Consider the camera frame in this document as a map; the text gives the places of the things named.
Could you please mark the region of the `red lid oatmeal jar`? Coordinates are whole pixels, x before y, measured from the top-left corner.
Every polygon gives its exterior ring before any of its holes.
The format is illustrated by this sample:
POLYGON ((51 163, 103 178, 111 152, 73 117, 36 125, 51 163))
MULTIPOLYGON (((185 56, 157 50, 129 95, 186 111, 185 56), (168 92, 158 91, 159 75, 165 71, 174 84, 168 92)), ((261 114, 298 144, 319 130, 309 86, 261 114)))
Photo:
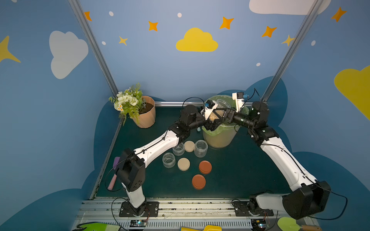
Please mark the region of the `red lid oatmeal jar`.
POLYGON ((211 122, 214 122, 216 119, 224 116, 226 109, 231 108, 231 105, 223 99, 217 99, 216 102, 218 106, 215 110, 212 111, 209 119, 211 122))
POLYGON ((205 140, 198 140, 195 142, 195 149, 194 149, 195 156, 197 156, 198 158, 203 158, 206 156, 207 151, 208 151, 208 144, 205 140))

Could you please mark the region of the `beige jar lid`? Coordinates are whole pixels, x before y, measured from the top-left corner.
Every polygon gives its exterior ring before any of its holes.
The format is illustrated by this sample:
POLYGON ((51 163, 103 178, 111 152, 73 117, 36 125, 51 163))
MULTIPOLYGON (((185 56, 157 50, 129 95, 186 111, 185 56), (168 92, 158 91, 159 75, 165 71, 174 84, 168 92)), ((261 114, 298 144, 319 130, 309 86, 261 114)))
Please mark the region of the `beige jar lid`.
POLYGON ((186 141, 184 143, 184 149, 186 152, 193 152, 195 150, 195 143, 193 141, 186 141))
POLYGON ((177 166, 181 171, 187 171, 190 168, 190 161, 187 158, 181 158, 178 160, 177 166))

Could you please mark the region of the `beige lid oatmeal jar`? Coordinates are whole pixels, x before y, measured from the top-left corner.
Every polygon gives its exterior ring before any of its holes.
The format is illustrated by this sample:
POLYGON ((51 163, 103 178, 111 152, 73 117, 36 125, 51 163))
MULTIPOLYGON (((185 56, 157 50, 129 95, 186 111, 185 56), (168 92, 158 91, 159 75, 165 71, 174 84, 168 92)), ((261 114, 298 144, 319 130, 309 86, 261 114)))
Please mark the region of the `beige lid oatmeal jar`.
POLYGON ((172 152, 175 156, 182 156, 185 152, 185 146, 183 143, 178 144, 172 148, 172 152))

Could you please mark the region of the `red jar lid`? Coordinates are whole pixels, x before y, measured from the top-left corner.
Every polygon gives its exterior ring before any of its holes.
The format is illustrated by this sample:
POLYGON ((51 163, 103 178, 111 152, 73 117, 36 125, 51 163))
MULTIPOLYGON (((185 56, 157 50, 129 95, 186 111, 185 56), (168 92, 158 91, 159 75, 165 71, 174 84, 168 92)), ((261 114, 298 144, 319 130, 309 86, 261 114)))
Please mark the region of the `red jar lid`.
POLYGON ((204 176, 197 174, 192 178, 192 185, 197 190, 202 190, 206 185, 206 179, 204 176))
POLYGON ((209 174, 211 173, 212 171, 212 164, 209 162, 209 161, 201 161, 200 164, 199 164, 199 171, 202 173, 202 174, 209 174))

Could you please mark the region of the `clear oatmeal jar front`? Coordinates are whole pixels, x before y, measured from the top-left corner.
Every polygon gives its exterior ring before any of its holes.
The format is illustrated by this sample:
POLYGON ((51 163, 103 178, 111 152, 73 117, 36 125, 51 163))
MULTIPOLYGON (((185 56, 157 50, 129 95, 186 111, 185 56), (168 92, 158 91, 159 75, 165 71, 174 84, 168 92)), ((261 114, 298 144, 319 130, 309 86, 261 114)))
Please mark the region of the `clear oatmeal jar front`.
POLYGON ((172 168, 176 164, 175 155, 173 153, 165 153, 162 157, 163 165, 166 168, 172 168))

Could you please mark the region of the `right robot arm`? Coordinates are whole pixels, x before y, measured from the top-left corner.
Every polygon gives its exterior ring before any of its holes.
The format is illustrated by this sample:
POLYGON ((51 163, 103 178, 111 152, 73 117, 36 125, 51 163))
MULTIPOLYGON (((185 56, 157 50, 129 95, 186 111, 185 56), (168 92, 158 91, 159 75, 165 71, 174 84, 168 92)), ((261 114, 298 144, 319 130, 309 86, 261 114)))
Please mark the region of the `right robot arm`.
POLYGON ((251 210, 284 211, 294 219, 323 212, 331 188, 319 182, 290 153, 280 136, 267 123, 269 108, 263 102, 253 102, 248 114, 234 108, 218 108, 216 114, 223 122, 248 128, 250 137, 271 158, 286 179, 291 193, 263 193, 252 198, 251 210))

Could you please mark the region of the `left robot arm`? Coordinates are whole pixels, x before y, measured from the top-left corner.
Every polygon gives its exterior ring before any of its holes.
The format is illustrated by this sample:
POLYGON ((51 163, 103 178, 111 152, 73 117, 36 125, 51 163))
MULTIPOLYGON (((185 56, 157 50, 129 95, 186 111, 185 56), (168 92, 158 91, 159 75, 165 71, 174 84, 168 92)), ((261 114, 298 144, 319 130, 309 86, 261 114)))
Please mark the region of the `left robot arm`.
POLYGON ((134 216, 140 216, 146 209, 146 198, 142 185, 145 169, 165 151, 177 146, 190 136, 193 129, 204 127, 215 130, 224 120, 225 110, 208 101, 204 107, 185 106, 179 119, 157 139, 135 150, 125 149, 120 156, 115 174, 128 196, 128 203, 134 216))

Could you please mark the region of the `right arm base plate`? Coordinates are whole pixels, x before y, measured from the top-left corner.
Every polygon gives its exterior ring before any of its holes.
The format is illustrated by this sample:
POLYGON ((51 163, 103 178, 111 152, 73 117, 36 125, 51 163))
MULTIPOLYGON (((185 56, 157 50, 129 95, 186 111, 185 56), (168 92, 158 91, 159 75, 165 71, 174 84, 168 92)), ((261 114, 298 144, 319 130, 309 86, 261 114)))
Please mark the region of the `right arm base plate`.
POLYGON ((231 205, 234 207, 237 217, 274 216, 274 212, 272 210, 261 209, 254 201, 232 200, 231 205))

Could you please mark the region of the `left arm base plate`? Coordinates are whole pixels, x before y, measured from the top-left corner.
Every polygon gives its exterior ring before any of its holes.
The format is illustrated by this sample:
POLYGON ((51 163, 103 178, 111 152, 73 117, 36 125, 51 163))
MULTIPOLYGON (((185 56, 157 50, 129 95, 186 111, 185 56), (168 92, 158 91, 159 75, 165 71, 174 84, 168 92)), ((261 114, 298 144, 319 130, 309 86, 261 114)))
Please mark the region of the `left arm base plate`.
POLYGON ((123 202, 119 210, 119 217, 157 217, 159 202, 145 201, 138 208, 134 208, 130 202, 123 202))

